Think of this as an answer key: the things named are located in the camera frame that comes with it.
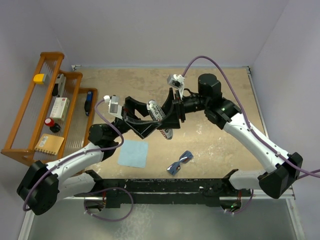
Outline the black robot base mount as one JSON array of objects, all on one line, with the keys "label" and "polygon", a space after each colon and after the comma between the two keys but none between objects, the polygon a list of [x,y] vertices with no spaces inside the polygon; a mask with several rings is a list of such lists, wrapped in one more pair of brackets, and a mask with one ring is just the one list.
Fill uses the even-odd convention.
[{"label": "black robot base mount", "polygon": [[248,197],[251,191],[236,190],[229,183],[229,174],[223,178],[102,178],[95,171],[87,170],[94,179],[91,190],[78,193],[77,197],[102,197],[106,208],[119,208],[121,204],[154,205],[205,205],[226,206],[238,197]]}]

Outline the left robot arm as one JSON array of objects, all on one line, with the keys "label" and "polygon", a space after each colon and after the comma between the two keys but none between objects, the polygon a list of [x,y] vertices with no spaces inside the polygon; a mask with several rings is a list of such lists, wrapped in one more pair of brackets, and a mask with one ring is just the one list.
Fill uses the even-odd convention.
[{"label": "left robot arm", "polygon": [[76,173],[110,158],[117,148],[128,150],[130,157],[139,154],[139,150],[129,147],[123,137],[131,127],[122,120],[121,115],[121,112],[117,113],[113,122],[101,115],[105,123],[91,126],[89,143],[82,149],[49,163],[33,163],[17,188],[17,194],[24,201],[23,211],[41,215],[66,197],[80,193],[89,193],[91,196],[101,194],[103,184],[96,172]]}]

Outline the blue cleaning cloth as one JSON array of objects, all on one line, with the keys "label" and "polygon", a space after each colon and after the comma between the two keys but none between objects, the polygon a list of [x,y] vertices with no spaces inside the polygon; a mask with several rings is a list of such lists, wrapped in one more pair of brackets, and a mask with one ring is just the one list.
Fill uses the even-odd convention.
[{"label": "blue cleaning cloth", "polygon": [[149,144],[144,141],[125,140],[120,148],[117,163],[121,166],[145,168]]}]

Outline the white printed glasses case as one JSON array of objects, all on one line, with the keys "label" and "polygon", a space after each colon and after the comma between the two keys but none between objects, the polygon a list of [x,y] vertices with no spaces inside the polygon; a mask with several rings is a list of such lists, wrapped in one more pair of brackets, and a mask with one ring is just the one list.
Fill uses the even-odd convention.
[{"label": "white printed glasses case", "polygon": [[[153,99],[149,100],[146,103],[146,109],[153,121],[161,122],[166,116],[161,106]],[[160,129],[159,131],[166,140],[171,140],[173,138],[172,129],[165,128]]]}]

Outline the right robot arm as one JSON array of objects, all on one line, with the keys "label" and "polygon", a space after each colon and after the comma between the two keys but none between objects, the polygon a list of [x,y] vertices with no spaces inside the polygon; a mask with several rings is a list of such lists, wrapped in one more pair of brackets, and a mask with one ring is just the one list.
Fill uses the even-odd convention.
[{"label": "right robot arm", "polygon": [[168,77],[168,85],[177,90],[171,89],[162,105],[165,117],[160,128],[179,129],[186,114],[204,111],[212,124],[237,139],[264,168],[263,171],[234,170],[222,183],[223,192],[233,196],[241,189],[262,190],[269,197],[278,199],[298,179],[297,168],[302,166],[302,156],[276,146],[246,120],[244,111],[223,97],[221,82],[214,74],[201,74],[197,80],[198,92],[189,96],[183,95],[184,80],[177,74]]}]

